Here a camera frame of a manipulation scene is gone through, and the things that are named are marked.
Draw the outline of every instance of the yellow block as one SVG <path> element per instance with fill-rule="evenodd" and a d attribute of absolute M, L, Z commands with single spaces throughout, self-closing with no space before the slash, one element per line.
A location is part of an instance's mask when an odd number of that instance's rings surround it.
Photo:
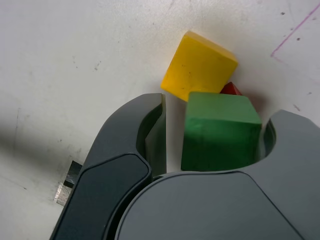
<path fill-rule="evenodd" d="M 190 92 L 220 93 L 238 65 L 223 47 L 188 31 L 182 38 L 161 88 L 188 101 Z"/>

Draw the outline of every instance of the white surface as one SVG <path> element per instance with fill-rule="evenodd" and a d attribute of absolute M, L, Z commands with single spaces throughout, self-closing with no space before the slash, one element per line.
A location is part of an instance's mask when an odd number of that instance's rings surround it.
<path fill-rule="evenodd" d="M 52 201 L 68 164 L 84 162 L 116 109 L 143 93 L 162 92 L 162 78 L 187 30 L 235 53 L 239 66 L 231 80 L 264 121 L 285 109 L 320 125 L 320 9 L 295 29 L 319 3 L 2 0 L 1 234 L 33 240 L 50 235 L 61 211 Z M 291 28 L 294 34 L 271 57 Z M 166 97 L 172 172 L 180 169 L 185 104 Z M 4 224 L 9 221 L 11 227 Z M 38 224 L 41 232 L 31 228 Z"/>

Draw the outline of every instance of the red block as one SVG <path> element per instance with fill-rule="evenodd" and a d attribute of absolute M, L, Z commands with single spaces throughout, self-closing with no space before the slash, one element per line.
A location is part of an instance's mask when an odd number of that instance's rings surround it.
<path fill-rule="evenodd" d="M 238 88 L 232 83 L 227 83 L 223 89 L 220 92 L 221 94 L 230 94 L 230 95 L 241 95 L 241 92 L 238 90 Z"/>

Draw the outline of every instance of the green block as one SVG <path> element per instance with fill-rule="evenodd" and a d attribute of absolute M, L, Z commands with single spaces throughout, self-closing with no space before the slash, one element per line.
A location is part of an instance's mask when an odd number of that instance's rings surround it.
<path fill-rule="evenodd" d="M 222 171 L 258 158 L 262 123 L 245 96 L 192 92 L 187 103 L 183 171 Z"/>

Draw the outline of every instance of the cube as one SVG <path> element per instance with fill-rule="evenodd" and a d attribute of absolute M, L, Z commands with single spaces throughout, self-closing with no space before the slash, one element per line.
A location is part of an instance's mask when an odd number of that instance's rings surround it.
<path fill-rule="evenodd" d="M 188 31 L 182 38 L 161 88 L 188 101 L 190 92 L 220 93 L 238 62 L 223 47 Z"/>
<path fill-rule="evenodd" d="M 191 92 L 181 169 L 223 171 L 255 163 L 261 128 L 262 122 L 247 97 Z"/>
<path fill-rule="evenodd" d="M 240 95 L 242 96 L 241 92 L 238 90 L 236 85 L 232 82 L 227 83 L 220 92 L 221 94 L 231 94 L 231 95 Z"/>

